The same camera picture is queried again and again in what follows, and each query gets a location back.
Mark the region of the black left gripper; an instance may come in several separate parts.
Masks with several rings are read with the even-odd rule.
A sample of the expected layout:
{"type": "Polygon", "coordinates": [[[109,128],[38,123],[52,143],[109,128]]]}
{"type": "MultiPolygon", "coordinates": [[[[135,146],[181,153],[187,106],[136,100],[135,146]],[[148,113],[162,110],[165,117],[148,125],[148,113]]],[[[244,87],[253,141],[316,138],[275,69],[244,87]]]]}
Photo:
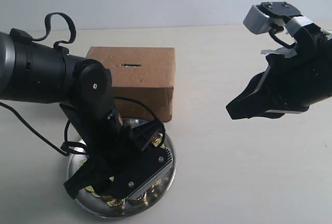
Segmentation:
{"type": "Polygon", "coordinates": [[[159,120],[136,127],[126,124],[121,142],[107,156],[84,156],[85,163],[63,184],[66,193],[74,200],[81,189],[91,186],[102,198],[115,198],[108,195],[115,174],[137,161],[145,152],[155,147],[166,148],[165,137],[164,124],[159,120]]]}

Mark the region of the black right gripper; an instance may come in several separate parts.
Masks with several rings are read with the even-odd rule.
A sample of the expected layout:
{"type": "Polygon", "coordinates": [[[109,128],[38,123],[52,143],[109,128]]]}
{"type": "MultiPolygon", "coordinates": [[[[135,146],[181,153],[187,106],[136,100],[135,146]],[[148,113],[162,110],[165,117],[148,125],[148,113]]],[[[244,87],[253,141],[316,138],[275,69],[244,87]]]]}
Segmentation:
{"type": "Polygon", "coordinates": [[[331,97],[331,40],[314,23],[302,27],[294,39],[296,55],[266,56],[273,85],[268,73],[261,72],[226,105],[232,120],[277,119],[286,113],[288,105],[307,108],[331,97]]]}

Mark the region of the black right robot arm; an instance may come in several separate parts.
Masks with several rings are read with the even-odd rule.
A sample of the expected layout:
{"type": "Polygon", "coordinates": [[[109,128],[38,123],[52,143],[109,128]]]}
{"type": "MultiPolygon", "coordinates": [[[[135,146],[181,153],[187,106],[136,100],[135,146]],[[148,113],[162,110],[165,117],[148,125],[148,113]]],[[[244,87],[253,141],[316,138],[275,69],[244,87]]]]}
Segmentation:
{"type": "Polygon", "coordinates": [[[265,51],[266,70],[226,105],[231,119],[301,114],[331,97],[331,37],[311,23],[301,27],[294,39],[291,49],[265,51]]]}

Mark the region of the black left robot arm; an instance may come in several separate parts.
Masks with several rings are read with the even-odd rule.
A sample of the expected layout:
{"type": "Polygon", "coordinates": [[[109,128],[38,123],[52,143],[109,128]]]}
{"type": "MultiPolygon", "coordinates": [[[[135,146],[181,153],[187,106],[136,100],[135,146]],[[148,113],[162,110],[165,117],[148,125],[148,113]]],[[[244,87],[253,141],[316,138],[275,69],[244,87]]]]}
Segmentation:
{"type": "Polygon", "coordinates": [[[73,199],[86,187],[100,196],[136,198],[172,164],[168,150],[153,144],[165,133],[157,117],[134,128],[122,121],[109,69],[18,29],[1,33],[1,99],[59,104],[81,142],[65,139],[58,152],[86,158],[64,182],[73,199]]]}

